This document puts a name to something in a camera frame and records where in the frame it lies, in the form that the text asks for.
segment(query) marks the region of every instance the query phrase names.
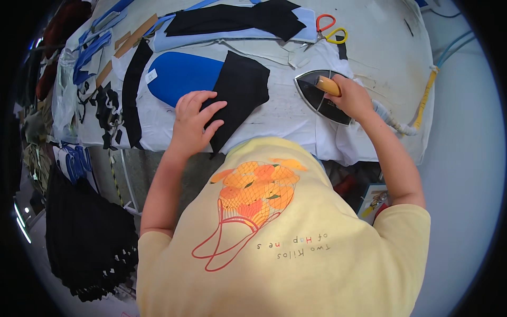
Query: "label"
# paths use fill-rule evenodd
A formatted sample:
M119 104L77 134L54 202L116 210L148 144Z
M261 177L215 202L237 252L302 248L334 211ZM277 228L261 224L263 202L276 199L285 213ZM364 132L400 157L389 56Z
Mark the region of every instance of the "label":
M157 71L155 69L152 69L151 72L149 72L148 74L146 74L146 76L144 77L144 80L146 80L146 83L149 84L156 77L157 77Z

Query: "steam iron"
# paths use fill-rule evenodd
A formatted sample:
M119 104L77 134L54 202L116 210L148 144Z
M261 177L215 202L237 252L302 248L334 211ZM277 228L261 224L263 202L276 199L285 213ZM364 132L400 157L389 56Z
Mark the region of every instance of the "steam iron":
M336 74L346 77L339 72L331 71L329 69L319 69L316 71L309 71L297 76L294 78L294 82L296 83L296 88L298 89L299 94L303 100L315 112L333 122L349 125L352 119L343 111L338 109L331 100L324 98L325 93L315 87L319 76L332 78Z

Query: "orange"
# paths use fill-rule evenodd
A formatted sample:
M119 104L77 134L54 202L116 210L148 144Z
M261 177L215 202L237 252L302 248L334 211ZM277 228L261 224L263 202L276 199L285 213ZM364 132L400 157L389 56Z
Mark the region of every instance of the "orange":
M222 208L226 212L236 211L240 205L239 199L237 197L232 199L220 199L222 200Z
M240 174L250 174L259 166L257 162L246 162L238 166L237 172Z
M244 188L257 179L257 176L252 174L242 175L240 173L232 173L227 175L224 179L224 185L236 188Z
M257 176L258 181L273 181L271 174L275 171L275 167L271 164L264 164L257 167L253 173Z
M238 207L238 213L243 217L250 218L253 215L257 214L259 211L261 211L261 208L262 208L262 200L257 200L256 202L250 205L242 203Z
M275 163L278 163L280 164L281 166L284 166L284 167L289 167L289 168L293 168L293 169L298 169L298 170L308 170L306 167L304 167L303 165L301 165L300 162L296 161L295 159L288 159L288 160L284 160L284 159L270 159L271 161L275 162Z
M251 218L252 221L257 225L257 227L260 227L268 219L269 210L270 206L265 202L263 202L261 210ZM245 221L245 223L253 227L253 225L250 222Z
M227 175L229 175L230 173L232 173L232 171L234 171L234 169L226 169L226 170L223 170L221 171L220 173L216 173L215 175L213 175L213 177L209 180L209 183L210 184L214 184L216 182L219 182L222 178L226 177Z
M261 200L265 192L264 187L264 184L254 182L251 186L241 190L238 197L239 201L244 204L251 204L255 201Z
M220 197L223 198L223 199L233 199L233 198L236 198L239 195L240 191L241 190L239 188L224 187L220 191Z
M279 181L276 181L276 183L280 184L281 186L283 186L283 185L290 186L290 185L294 185L298 181L299 181L299 176L292 175L291 177L287 177L287 178L281 179Z
M273 188L273 195L269 196L268 204L275 209L285 209L294 197L294 189L290 186L277 186Z
M273 172L271 177L273 178L274 181L277 181L277 180L291 177L293 175L294 175L293 171L291 171L290 169L288 169L286 167L279 165L279 166L275 167L275 171Z

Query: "scissors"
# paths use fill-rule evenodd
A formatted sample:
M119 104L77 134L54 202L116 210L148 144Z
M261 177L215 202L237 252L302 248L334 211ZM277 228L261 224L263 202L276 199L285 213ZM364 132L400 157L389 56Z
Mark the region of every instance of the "scissors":
M320 19L321 19L321 18L324 18L324 17L329 17L329 18L332 18L332 19L333 19L333 21L332 21L330 24L326 25L325 27L321 28L321 27L320 27ZM339 28L337 28L337 29L333 30L333 31L332 31L331 33L329 33L329 35L327 35L327 36L322 35L322 31L327 30L328 28L332 27L333 25L335 25L335 23L336 23L336 19L335 19L335 17L334 17L334 16L332 16L331 14L321 14L321 15L319 15L319 16L317 17L317 22L316 22L316 24L317 24L317 41L316 41L315 43L317 43L318 41L320 41L320 40L322 40L322 39L325 39L325 40L326 40L326 41L328 41L329 43L333 43L333 44L343 44L343 43L345 43L345 41L347 40L348 35L347 35L347 30L346 30L346 29L344 29L344 28L342 28L342 27L339 27ZM343 31L343 33L345 34L345 36L344 36L343 40L341 40L341 41L331 40L331 36L333 36L333 35L334 35L336 32L338 32L338 31ZM303 44L303 46L306 46L305 51L306 51L307 49L309 49L309 48L310 48L312 45L314 45L315 43L311 43L311 44L305 43L305 44Z

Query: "plastic bag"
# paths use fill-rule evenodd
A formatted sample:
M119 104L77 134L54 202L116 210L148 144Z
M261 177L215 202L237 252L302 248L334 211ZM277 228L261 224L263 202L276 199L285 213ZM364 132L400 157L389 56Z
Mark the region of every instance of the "plastic bag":
M76 127L71 122L78 105L77 86L72 83L74 64L78 52L65 48L58 59L55 91L51 112L53 113L53 135L55 138L78 143Z

